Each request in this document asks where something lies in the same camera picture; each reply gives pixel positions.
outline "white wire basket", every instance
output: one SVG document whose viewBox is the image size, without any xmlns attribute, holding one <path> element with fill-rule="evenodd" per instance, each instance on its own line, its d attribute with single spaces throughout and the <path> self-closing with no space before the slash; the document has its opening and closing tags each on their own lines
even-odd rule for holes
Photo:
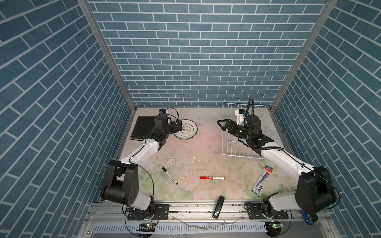
<svg viewBox="0 0 381 238">
<path fill-rule="evenodd" d="M 246 104 L 223 102 L 222 119 L 232 119 L 233 121 L 237 121 L 235 110 L 241 108 L 246 110 Z M 274 138 L 273 131 L 275 131 L 275 128 L 272 127 L 271 117 L 266 106 L 255 105 L 254 115 L 258 116 L 258 118 L 261 120 L 262 133 L 270 138 Z M 255 151 L 239 142 L 238 138 L 230 134 L 227 130 L 222 131 L 222 155 L 231 158 L 255 160 L 258 162 L 267 161 L 266 158 L 260 156 Z"/>
</svg>

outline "black notebook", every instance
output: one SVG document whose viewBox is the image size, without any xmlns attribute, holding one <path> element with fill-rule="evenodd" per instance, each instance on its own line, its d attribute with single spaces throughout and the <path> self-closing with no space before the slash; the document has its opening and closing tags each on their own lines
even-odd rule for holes
<svg viewBox="0 0 381 238">
<path fill-rule="evenodd" d="M 155 117 L 138 117 L 135 127 L 131 133 L 132 140 L 143 140 L 143 137 L 148 135 L 154 127 Z"/>
</svg>

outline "blue brick wall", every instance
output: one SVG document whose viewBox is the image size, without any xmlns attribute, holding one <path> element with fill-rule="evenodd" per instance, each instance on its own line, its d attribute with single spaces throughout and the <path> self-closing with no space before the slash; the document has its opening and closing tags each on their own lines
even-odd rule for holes
<svg viewBox="0 0 381 238">
<path fill-rule="evenodd" d="M 0 1 L 0 237 L 72 237 L 131 110 L 76 0 Z"/>
<path fill-rule="evenodd" d="M 270 105 L 326 0 L 90 0 L 138 107 Z"/>
<path fill-rule="evenodd" d="M 380 13 L 339 0 L 276 108 L 295 155 L 331 171 L 342 237 L 380 237 Z"/>
</svg>

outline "blue and white package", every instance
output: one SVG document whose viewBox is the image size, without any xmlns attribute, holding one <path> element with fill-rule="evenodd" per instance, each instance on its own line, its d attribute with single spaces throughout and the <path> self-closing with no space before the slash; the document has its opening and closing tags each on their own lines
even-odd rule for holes
<svg viewBox="0 0 381 238">
<path fill-rule="evenodd" d="M 261 176 L 258 178 L 256 185 L 251 190 L 255 195 L 261 196 L 262 191 L 264 190 L 264 187 L 266 186 L 267 180 L 269 179 L 270 175 L 272 173 L 272 168 L 270 166 L 265 165 Z"/>
</svg>

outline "red marker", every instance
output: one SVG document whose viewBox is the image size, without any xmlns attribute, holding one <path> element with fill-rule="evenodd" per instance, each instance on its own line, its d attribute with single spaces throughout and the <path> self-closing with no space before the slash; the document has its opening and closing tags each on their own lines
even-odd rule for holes
<svg viewBox="0 0 381 238">
<path fill-rule="evenodd" d="M 201 176 L 200 179 L 225 180 L 225 177 L 211 177 L 211 176 L 203 177 L 203 176 Z"/>
</svg>

